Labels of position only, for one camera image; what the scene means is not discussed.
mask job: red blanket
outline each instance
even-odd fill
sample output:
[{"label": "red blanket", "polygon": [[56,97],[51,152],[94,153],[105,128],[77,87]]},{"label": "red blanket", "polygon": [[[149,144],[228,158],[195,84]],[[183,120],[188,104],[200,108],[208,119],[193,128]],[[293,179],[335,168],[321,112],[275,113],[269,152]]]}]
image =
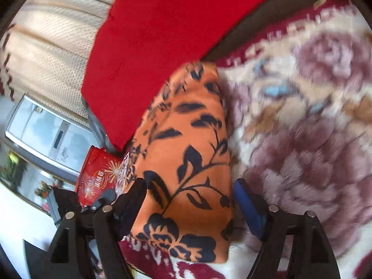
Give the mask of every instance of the red blanket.
[{"label": "red blanket", "polygon": [[116,0],[97,34],[81,92],[122,149],[182,63],[204,56],[263,0]]}]

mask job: sheer curtain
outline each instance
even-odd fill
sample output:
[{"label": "sheer curtain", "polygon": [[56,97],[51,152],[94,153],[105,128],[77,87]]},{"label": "sheer curtain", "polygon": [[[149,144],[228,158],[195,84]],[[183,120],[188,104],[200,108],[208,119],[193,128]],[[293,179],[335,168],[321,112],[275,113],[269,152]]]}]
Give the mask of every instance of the sheer curtain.
[{"label": "sheer curtain", "polygon": [[114,0],[27,0],[0,41],[2,92],[24,93],[87,125],[80,89],[94,38]]}]

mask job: red bag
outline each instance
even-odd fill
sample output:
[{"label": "red bag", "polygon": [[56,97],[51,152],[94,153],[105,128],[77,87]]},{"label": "red bag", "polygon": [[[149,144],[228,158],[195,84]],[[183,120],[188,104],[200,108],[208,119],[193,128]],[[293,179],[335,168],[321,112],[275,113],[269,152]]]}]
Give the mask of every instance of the red bag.
[{"label": "red bag", "polygon": [[92,205],[105,190],[115,189],[121,164],[105,149],[90,147],[75,188],[82,207]]}]

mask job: orange fabric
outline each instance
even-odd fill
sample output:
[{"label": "orange fabric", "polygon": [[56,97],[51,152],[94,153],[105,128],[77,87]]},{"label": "orange fabric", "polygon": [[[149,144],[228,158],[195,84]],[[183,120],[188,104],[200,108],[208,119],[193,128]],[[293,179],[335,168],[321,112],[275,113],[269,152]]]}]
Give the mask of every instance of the orange fabric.
[{"label": "orange fabric", "polygon": [[227,260],[232,226],[230,153],[215,65],[186,64],[145,112],[124,189],[147,183],[132,235],[193,262]]}]

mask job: screw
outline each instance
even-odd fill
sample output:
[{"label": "screw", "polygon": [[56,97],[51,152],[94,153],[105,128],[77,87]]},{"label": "screw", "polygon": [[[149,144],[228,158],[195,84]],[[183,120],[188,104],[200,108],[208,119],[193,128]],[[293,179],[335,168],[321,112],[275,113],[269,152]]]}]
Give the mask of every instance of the screw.
[{"label": "screw", "polygon": [[307,211],[306,214],[307,214],[308,216],[310,216],[311,218],[317,216],[317,214],[316,214],[313,210],[309,210],[309,211]]},{"label": "screw", "polygon": [[67,212],[66,215],[65,215],[66,219],[74,218],[74,216],[75,216],[74,212]]},{"label": "screw", "polygon": [[279,211],[279,208],[276,205],[270,205],[269,206],[269,211],[273,212],[273,213],[276,213],[277,211]]},{"label": "screw", "polygon": [[103,211],[104,213],[111,212],[111,211],[112,211],[112,206],[110,206],[110,205],[104,206],[104,207],[102,208],[102,211]]}]

